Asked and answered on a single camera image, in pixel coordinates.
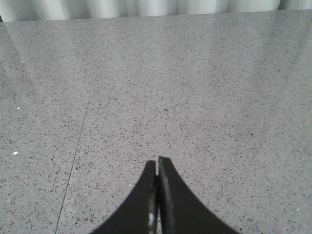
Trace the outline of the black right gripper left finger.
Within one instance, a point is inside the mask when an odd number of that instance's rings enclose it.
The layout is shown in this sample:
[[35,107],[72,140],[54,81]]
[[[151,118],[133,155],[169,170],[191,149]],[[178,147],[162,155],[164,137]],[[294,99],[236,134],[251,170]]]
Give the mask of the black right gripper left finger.
[[156,162],[146,162],[143,172],[118,209],[93,234],[156,233]]

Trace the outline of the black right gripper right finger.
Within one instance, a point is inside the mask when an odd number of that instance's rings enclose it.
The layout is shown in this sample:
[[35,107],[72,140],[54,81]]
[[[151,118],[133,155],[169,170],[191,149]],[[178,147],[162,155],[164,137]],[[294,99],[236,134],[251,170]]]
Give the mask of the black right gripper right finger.
[[236,234],[194,195],[167,157],[158,160],[159,205],[164,234]]

